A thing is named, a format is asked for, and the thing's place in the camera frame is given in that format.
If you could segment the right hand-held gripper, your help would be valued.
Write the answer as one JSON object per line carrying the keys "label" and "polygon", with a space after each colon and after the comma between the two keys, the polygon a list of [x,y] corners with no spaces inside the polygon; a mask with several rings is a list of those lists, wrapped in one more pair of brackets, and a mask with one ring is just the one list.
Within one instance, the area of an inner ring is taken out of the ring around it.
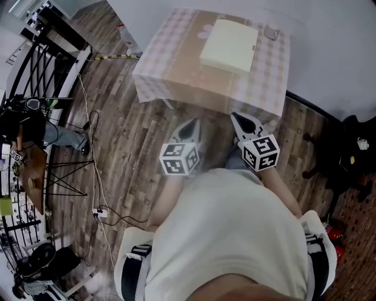
{"label": "right hand-held gripper", "polygon": [[[264,135],[261,122],[246,113],[232,112],[230,114],[236,136],[239,140],[241,158],[255,172],[266,170],[277,165],[280,148],[273,134]],[[246,136],[259,136],[247,140]]]}

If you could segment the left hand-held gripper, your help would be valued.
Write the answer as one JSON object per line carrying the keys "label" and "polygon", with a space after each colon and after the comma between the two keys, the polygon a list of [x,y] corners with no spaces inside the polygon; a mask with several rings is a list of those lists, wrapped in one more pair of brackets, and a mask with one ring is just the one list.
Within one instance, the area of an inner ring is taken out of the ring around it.
{"label": "left hand-held gripper", "polygon": [[189,176],[200,162],[202,123],[190,119],[179,125],[160,150],[159,160],[165,175]]}

